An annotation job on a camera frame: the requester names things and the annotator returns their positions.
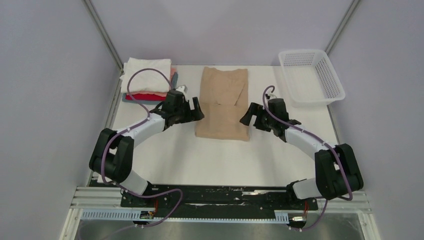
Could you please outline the beige t shirt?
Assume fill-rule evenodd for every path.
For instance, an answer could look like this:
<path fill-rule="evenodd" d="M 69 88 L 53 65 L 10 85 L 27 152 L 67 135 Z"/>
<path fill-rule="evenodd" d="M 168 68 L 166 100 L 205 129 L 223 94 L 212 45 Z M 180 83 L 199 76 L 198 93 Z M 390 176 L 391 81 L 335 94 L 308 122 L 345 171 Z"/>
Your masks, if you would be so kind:
<path fill-rule="evenodd" d="M 199 138 L 249 141 L 249 128 L 240 119 L 249 108 L 248 70 L 218 70 L 205 67 L 202 72 L 199 104 L 204 118 L 196 123 Z"/>

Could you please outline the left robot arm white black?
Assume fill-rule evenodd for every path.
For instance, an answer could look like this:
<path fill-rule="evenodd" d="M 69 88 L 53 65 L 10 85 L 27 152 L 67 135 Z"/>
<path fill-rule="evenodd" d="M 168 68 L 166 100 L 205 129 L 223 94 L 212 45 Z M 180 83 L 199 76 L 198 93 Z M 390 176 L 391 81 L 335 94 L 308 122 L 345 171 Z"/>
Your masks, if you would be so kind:
<path fill-rule="evenodd" d="M 200 121 L 204 116 L 197 97 L 188 100 L 181 87 L 172 89 L 165 101 L 147 112 L 145 119 L 119 130 L 103 129 L 88 166 L 102 178 L 110 179 L 134 195 L 139 206 L 147 207 L 153 201 L 153 193 L 148 190 L 151 183 L 133 170 L 135 147 L 175 124 Z"/>

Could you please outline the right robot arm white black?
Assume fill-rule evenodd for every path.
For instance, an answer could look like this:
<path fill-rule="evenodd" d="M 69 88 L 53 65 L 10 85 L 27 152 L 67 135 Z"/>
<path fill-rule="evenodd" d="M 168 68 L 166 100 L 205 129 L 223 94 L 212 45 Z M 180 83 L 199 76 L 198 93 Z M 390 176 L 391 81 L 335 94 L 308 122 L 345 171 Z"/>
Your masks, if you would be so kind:
<path fill-rule="evenodd" d="M 315 177 L 298 180 L 287 185 L 286 204 L 298 209 L 309 198 L 336 198 L 351 201 L 353 192 L 364 186 L 363 178 L 353 151 L 344 144 L 332 144 L 306 130 L 297 120 L 291 119 L 282 98 L 266 101 L 267 105 L 252 102 L 240 119 L 248 126 L 261 131 L 273 132 L 283 142 L 297 147 L 314 161 Z"/>

